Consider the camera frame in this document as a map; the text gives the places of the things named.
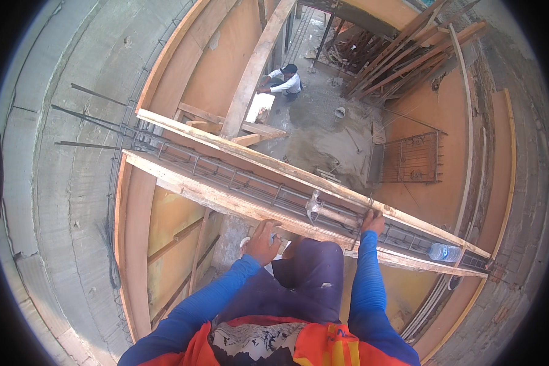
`dark purple pants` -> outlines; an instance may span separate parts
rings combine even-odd
[[[217,322],[246,315],[298,318],[311,323],[339,323],[344,287],[344,255],[334,242],[303,239],[290,260],[272,262],[247,280],[218,314]]]

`rusty metal gate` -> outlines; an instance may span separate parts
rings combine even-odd
[[[439,143],[438,131],[385,143],[380,182],[440,182]]]

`construction worker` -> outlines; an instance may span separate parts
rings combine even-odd
[[[124,365],[420,365],[390,326],[376,240],[385,220],[362,224],[348,325],[339,321],[344,258],[333,242],[293,241],[273,260],[280,223],[262,221],[246,253],[179,303],[129,348]],[[273,275],[264,266],[272,261]]]
[[[272,78],[283,76],[283,79],[274,79],[275,83],[271,87],[265,87]],[[284,92],[287,102],[292,102],[297,99],[299,92],[303,89],[301,79],[297,74],[297,66],[288,64],[283,69],[274,70],[260,83],[257,92]]]

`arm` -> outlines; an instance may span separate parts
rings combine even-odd
[[[417,366],[420,365],[417,352],[395,332],[386,317],[386,291],[376,250],[378,234],[384,230],[384,218],[380,213],[376,215],[367,215],[362,224],[348,326],[361,341],[402,362]]]
[[[283,90],[289,89],[293,85],[294,85],[294,80],[291,78],[286,83],[280,84],[276,87],[272,87],[271,92],[282,92]]]
[[[181,353],[203,324],[213,319],[247,279],[271,262],[282,241],[276,235],[270,245],[274,220],[261,221],[247,244],[246,254],[216,281],[180,302],[159,326],[129,348],[118,364],[138,365],[167,353]]]

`hand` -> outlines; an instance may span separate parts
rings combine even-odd
[[[254,234],[252,234],[252,238],[246,244],[246,254],[252,256],[263,267],[275,258],[280,245],[283,244],[283,241],[276,234],[271,245],[273,227],[281,225],[282,223],[272,218],[262,220],[256,227]]]
[[[382,231],[384,231],[384,225],[385,220],[382,212],[380,210],[370,210],[366,213],[366,217],[364,217],[361,231],[372,230],[380,236]]]

